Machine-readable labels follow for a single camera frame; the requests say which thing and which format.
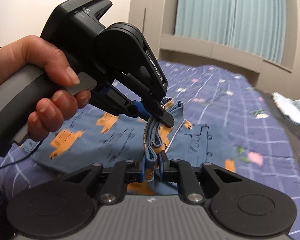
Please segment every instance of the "curtain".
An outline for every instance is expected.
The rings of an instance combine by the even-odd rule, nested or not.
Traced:
[[[286,0],[178,0],[175,35],[217,42],[281,64]]]

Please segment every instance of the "human hand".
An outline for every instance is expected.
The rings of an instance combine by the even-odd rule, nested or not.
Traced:
[[[0,48],[0,85],[27,64],[43,68],[50,79],[61,86],[80,83],[60,49],[38,36],[30,35]],[[57,131],[64,120],[74,116],[78,108],[86,106],[90,97],[88,90],[79,92],[76,97],[59,90],[52,98],[41,99],[36,111],[28,118],[31,139],[41,141],[49,132]]]

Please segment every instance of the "gray handle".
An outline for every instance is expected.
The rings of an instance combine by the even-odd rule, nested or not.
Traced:
[[[178,195],[127,195],[103,206],[79,232],[59,240],[247,240],[216,225],[205,209],[182,202]],[[263,238],[289,240],[286,235]],[[17,235],[14,240],[30,240]]]
[[[93,89],[97,81],[86,73],[78,74],[81,83],[66,88],[71,94]],[[35,111],[36,103],[50,98],[63,87],[52,82],[36,65],[27,65],[0,86],[0,155],[9,150],[11,143],[21,144],[27,138],[27,119]]]

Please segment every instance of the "silver screw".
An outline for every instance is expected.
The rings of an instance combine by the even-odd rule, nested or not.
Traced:
[[[192,201],[192,202],[199,202],[201,200],[203,200],[203,196],[197,193],[192,193],[188,195],[188,200]]]
[[[112,202],[112,201],[115,201],[116,197],[115,195],[111,194],[111,193],[105,193],[103,195],[101,195],[100,199],[103,201],[103,202]]]

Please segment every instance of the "wire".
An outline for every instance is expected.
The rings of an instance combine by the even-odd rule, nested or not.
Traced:
[[[20,163],[20,162],[22,162],[22,161],[28,159],[31,155],[33,155],[33,154],[36,152],[36,150],[40,147],[41,144],[42,144],[42,141],[39,142],[38,145],[37,145],[37,146],[36,146],[36,147],[35,147],[28,155],[24,156],[23,158],[21,158],[21,159],[15,161],[15,162],[13,162],[13,163],[8,163],[8,164],[6,164],[6,165],[1,166],[1,167],[0,167],[0,170],[6,168],[6,167],[8,167],[8,166],[11,166],[11,165]]]

